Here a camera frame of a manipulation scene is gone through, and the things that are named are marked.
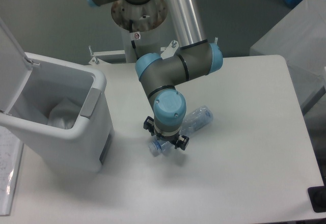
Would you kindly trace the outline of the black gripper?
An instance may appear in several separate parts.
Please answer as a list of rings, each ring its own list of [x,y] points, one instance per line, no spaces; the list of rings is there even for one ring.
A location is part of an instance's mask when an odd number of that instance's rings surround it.
[[[187,148],[189,137],[185,135],[179,135],[181,129],[180,126],[170,132],[161,131],[160,129],[154,126],[154,119],[148,116],[143,123],[143,128],[145,130],[148,130],[151,136],[153,136],[153,138],[158,141],[173,141],[175,149],[180,148],[181,150],[186,150]]]

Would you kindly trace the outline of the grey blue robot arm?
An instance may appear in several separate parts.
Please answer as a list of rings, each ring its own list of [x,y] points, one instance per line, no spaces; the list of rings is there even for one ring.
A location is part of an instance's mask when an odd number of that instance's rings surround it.
[[[87,0],[89,5],[112,4],[115,23],[128,32],[135,70],[154,115],[144,128],[175,148],[185,150],[189,138],[180,133],[186,113],[184,96],[176,86],[208,75],[223,65],[223,55],[204,34],[195,0]],[[170,14],[179,44],[172,57],[163,59],[152,49],[142,50],[144,33],[160,26]]]

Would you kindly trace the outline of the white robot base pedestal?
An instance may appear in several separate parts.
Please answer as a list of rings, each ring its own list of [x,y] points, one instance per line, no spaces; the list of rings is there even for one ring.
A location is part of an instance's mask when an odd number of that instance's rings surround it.
[[[164,0],[150,0],[132,5],[126,0],[115,1],[112,19],[120,28],[126,62],[135,63],[147,53],[160,53],[160,30],[168,14]]]

